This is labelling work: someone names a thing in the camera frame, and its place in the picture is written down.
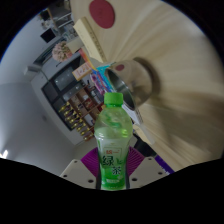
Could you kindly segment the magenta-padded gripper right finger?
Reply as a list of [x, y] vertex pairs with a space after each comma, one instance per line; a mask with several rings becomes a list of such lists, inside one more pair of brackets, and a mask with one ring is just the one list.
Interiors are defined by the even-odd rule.
[[132, 147], [129, 148], [126, 170], [130, 189], [146, 186], [166, 176], [153, 157], [145, 157]]

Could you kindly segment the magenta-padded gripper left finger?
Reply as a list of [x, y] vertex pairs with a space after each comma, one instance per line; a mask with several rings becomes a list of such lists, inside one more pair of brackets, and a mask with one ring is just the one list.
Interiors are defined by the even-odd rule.
[[92, 149], [81, 159], [73, 159], [60, 177], [83, 188], [99, 189], [98, 149]]

